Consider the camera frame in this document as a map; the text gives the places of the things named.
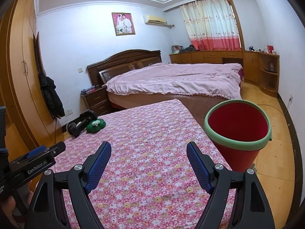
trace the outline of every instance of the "human hand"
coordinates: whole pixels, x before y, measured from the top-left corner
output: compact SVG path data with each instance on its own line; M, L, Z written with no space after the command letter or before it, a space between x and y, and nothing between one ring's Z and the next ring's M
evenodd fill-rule
M30 191L29 196L27 198L27 203L28 204L31 203L32 197L33 197L33 192ZM0 206L1 206L2 211L4 212L4 214L6 215L6 217L12 223L12 225L19 228L18 223L16 222L16 220L13 217L13 210L16 207L15 199L12 196L7 197L4 201L0 202Z

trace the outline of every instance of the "red bucket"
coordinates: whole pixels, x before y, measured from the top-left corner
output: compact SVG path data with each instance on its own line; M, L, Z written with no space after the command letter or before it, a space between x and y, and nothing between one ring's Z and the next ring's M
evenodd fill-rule
M203 129L232 170L240 172L250 168L260 149L272 140L266 113L245 100L229 100L213 107Z

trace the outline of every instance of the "green bucket rim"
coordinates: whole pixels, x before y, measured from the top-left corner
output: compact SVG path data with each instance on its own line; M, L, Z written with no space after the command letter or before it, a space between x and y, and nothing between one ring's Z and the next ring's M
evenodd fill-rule
M265 137L263 137L260 140L252 141L252 142L237 141L237 140L232 140L232 139L228 139L224 136L221 136L220 134L216 133L213 129L211 129L211 127L209 126L209 123L208 123L208 119L209 119L211 113L214 112L219 107L222 107L222 106L224 106L226 104L230 104L230 103L236 103L236 102L251 105L252 107L255 107L257 110L260 111L260 113L264 116L264 118L266 119L267 124L268 124L268 132ZM268 118L268 115L265 113L265 111L261 107L259 107L255 103L252 103L247 100L240 100L240 99L228 100L228 101L221 102L221 103L217 104L216 106L214 106L213 108L211 108L210 111L205 116L203 130L205 131L206 135L215 143L235 149L235 150L242 150L242 151L260 150L260 149L263 149L267 145L268 141L272 140L271 123Z

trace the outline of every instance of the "metal screw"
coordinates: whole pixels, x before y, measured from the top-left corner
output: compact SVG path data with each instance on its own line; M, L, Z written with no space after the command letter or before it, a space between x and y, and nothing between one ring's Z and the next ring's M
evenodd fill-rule
M254 170L253 169L247 169L248 174L253 175L254 174Z
M47 169L47 170L45 171L45 175L46 175L46 176L50 175L51 173L52 173L52 171L51 171L50 169Z
M83 168L83 166L81 164L77 164L74 166L75 170L80 170L81 168Z
M224 168L224 166L222 164L216 164L215 168L218 169L218 170L221 170L221 169Z

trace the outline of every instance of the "red object on cabinet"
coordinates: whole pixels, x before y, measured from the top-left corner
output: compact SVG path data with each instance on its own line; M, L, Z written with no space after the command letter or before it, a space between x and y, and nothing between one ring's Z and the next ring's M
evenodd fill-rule
M274 50L273 46L272 46L272 45L269 45L269 46L268 46L268 52L269 52L269 53L272 53L273 50Z

